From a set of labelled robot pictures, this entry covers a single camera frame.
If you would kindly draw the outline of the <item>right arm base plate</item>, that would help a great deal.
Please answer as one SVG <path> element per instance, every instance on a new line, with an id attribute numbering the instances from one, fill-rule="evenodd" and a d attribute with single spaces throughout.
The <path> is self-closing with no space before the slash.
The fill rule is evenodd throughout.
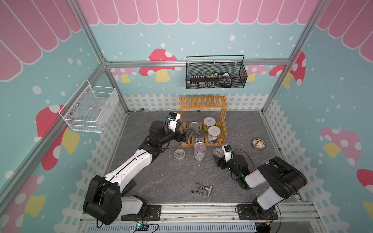
<path id="1" fill-rule="evenodd" d="M 238 204 L 235 211 L 240 220 L 278 220 L 278 214 L 275 207 L 268 210 L 263 210 L 256 204 Z"/>

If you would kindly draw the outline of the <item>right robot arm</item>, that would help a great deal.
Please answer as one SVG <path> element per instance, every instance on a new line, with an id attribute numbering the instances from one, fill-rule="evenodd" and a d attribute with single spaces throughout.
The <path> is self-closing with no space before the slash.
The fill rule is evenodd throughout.
<path id="1" fill-rule="evenodd" d="M 252 210 L 256 215 L 262 215 L 276 204 L 298 193 L 308 183 L 302 172 L 279 157 L 272 158 L 253 171 L 248 170 L 247 162 L 241 155 L 234 156 L 228 161 L 217 155 L 213 155 L 213 158 L 217 167 L 228 169 L 231 178 L 244 190 L 253 189 L 264 183 L 269 184 L 269 188 L 252 202 Z"/>

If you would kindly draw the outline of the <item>small clear-lid jar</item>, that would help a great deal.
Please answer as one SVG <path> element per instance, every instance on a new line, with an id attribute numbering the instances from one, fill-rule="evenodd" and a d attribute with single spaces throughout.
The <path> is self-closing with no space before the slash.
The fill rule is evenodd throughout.
<path id="1" fill-rule="evenodd" d="M 186 154 L 183 149 L 176 149 L 174 152 L 174 157 L 177 161 L 183 161 L 185 158 Z"/>

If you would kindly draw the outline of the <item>metal tool on floor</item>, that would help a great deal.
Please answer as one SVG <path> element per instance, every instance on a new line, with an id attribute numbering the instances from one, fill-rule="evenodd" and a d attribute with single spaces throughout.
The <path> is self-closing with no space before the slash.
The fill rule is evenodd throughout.
<path id="1" fill-rule="evenodd" d="M 196 182 L 196 185 L 198 186 L 198 189 L 197 190 L 191 190 L 191 193 L 202 196 L 203 193 L 206 191 L 207 192 L 207 196 L 211 196 L 211 193 L 212 193 L 212 190 L 213 190 L 213 186 L 211 186 L 211 185 L 207 185 L 207 186 L 206 185 L 202 185 L 199 182 Z"/>

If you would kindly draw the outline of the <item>white-lid white can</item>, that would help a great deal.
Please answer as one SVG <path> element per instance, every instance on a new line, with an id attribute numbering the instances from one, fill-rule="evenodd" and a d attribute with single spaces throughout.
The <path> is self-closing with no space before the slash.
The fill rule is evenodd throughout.
<path id="1" fill-rule="evenodd" d="M 220 138 L 221 130 L 217 126 L 211 126 L 207 132 L 207 139 L 209 144 L 217 144 Z"/>

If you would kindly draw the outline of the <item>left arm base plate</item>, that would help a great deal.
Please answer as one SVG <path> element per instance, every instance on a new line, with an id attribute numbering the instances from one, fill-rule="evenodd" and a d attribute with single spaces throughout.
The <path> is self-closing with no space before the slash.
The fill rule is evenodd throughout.
<path id="1" fill-rule="evenodd" d="M 145 205 L 140 209 L 138 214 L 134 215 L 124 215 L 121 216 L 121 221 L 140 221 L 140 220 L 150 220 L 150 221 L 160 221 L 162 206 L 161 205 Z"/>

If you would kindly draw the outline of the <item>black tool set in basket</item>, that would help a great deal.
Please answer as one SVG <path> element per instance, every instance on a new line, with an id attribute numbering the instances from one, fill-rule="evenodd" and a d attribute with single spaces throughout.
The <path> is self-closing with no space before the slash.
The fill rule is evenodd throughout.
<path id="1" fill-rule="evenodd" d="M 213 73 L 211 75 L 195 75 L 186 78 L 186 86 L 190 88 L 231 87 L 233 84 L 229 73 Z"/>

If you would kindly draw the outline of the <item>silver pull-tab can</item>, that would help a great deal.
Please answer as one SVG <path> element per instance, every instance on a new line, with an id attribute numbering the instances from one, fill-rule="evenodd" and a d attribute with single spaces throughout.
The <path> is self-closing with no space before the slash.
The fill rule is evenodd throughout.
<path id="1" fill-rule="evenodd" d="M 198 122 L 191 122 L 188 126 L 189 128 L 193 129 L 194 131 L 200 130 L 200 125 Z"/>

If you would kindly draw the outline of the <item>wooden two-tier shelf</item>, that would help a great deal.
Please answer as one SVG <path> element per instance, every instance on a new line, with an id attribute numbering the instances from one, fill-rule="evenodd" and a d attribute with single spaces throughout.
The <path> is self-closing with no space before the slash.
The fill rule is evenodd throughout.
<path id="1" fill-rule="evenodd" d="M 189 122 L 183 120 L 183 112 L 185 111 L 207 111 L 220 110 L 219 121 L 215 124 L 220 128 L 220 136 L 216 144 L 208 142 L 207 136 L 205 136 L 205 142 L 207 146 L 223 146 L 227 137 L 228 131 L 225 122 L 226 113 L 228 110 L 228 101 L 226 96 L 196 96 L 196 97 L 179 97 L 179 110 L 180 110 L 180 121 L 182 123 L 181 129 L 187 129 Z"/>

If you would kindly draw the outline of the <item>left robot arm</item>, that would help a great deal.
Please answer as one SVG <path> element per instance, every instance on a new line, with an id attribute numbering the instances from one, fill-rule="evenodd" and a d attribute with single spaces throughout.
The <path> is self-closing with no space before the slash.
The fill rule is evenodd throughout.
<path id="1" fill-rule="evenodd" d="M 173 140 L 187 142 L 194 130 L 187 128 L 180 131 L 180 127 L 176 120 L 169 123 L 154 121 L 149 135 L 132 157 L 111 173 L 91 179 L 83 212 L 104 225 L 110 225 L 120 216 L 146 217 L 147 201 L 135 195 L 125 197 L 125 194 L 135 186 L 133 178 L 164 151 L 163 145 Z"/>

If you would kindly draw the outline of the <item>green circuit board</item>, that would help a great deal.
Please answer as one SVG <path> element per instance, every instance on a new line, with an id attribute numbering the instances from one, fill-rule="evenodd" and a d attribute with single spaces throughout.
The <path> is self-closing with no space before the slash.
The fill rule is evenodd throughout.
<path id="1" fill-rule="evenodd" d="M 135 226 L 135 232 L 138 232 L 138 231 L 148 231 L 149 230 L 149 226 L 148 225 L 144 225 L 144 224 L 136 224 Z"/>

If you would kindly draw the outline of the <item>purple label pull-tab can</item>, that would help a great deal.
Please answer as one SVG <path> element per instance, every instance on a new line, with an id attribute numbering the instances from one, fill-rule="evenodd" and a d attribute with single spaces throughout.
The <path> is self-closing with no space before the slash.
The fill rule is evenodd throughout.
<path id="1" fill-rule="evenodd" d="M 206 135 L 206 133 L 203 130 L 200 130 L 200 129 L 194 130 L 194 132 L 193 132 L 194 142 L 195 143 L 198 143 L 198 142 L 204 143 L 205 142 L 205 135 Z"/>

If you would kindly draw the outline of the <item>green yellow white-lid can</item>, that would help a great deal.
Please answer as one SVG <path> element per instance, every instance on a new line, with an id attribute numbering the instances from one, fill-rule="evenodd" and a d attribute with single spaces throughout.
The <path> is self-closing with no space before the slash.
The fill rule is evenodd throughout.
<path id="1" fill-rule="evenodd" d="M 203 130 L 207 133 L 208 129 L 216 125 L 216 120 L 213 117 L 206 117 L 203 121 Z"/>

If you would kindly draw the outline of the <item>tall green seed can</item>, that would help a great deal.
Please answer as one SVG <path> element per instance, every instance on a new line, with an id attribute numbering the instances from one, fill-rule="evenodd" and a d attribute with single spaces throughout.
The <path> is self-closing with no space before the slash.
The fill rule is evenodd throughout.
<path id="1" fill-rule="evenodd" d="M 205 159 L 207 151 L 207 146 L 203 142 L 197 142 L 194 145 L 194 159 L 198 162 L 201 162 Z"/>

